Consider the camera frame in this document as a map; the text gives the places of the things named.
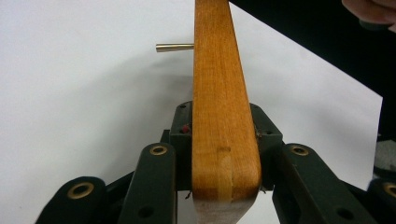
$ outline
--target metal rod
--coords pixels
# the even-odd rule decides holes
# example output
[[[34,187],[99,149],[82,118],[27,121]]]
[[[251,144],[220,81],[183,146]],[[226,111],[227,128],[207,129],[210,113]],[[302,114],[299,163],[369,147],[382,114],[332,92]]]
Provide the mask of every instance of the metal rod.
[[[157,52],[194,49],[194,44],[157,44],[155,49]]]

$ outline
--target orange wood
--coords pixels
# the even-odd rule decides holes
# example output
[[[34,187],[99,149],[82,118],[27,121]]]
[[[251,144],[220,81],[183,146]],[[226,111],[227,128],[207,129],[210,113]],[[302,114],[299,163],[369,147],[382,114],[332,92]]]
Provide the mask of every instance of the orange wood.
[[[261,183],[228,0],[195,1],[192,195],[199,223],[236,223]]]

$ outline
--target wood grain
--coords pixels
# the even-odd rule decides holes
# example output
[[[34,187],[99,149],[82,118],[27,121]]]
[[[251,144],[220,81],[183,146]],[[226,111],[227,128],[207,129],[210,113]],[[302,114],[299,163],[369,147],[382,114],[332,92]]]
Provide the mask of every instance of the wood grain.
[[[199,223],[236,223],[261,183],[228,0],[195,1],[192,195]]]

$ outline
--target black plastic part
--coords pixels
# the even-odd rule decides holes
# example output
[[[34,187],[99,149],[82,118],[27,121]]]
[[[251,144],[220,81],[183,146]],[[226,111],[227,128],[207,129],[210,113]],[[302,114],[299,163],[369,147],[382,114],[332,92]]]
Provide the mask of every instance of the black plastic part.
[[[191,190],[192,102],[178,105],[169,133],[177,153],[177,190]]]
[[[162,143],[169,143],[169,139],[170,139],[170,130],[163,130],[163,136],[161,136],[161,141]]]
[[[101,224],[114,224],[119,220],[120,212],[124,203],[124,198],[128,192],[128,188],[131,185],[132,177],[134,172],[129,173],[107,185],[107,196],[109,209],[106,218]]]
[[[250,104],[256,137],[259,144],[260,162],[262,164],[262,190],[274,189],[271,167],[274,167],[274,154],[282,148],[283,135],[262,109]]]
[[[396,181],[394,179],[373,180],[363,204],[378,223],[396,223]]]
[[[346,186],[346,188],[349,190],[349,192],[352,193],[353,196],[355,196],[355,198],[364,206],[364,198],[366,197],[366,191],[356,188],[355,186],[348,184],[347,182],[344,182],[344,185]]]
[[[374,166],[374,174],[386,179],[396,179],[396,171],[382,169]]]
[[[68,192],[81,183],[93,184],[88,195],[72,199]],[[85,187],[76,188],[77,193],[87,190]],[[106,185],[96,177],[79,177],[64,184],[43,209],[36,224],[93,224],[105,217],[108,208]]]
[[[140,154],[118,223],[176,223],[176,196],[174,148],[149,145]]]
[[[276,168],[273,200],[282,223],[376,223],[312,148],[283,146]]]

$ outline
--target wooden stick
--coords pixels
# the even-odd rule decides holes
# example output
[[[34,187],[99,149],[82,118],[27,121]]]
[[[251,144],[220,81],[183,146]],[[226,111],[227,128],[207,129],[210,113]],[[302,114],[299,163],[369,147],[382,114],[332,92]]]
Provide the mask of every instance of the wooden stick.
[[[199,223],[236,223],[261,183],[228,0],[195,1],[192,195]]]

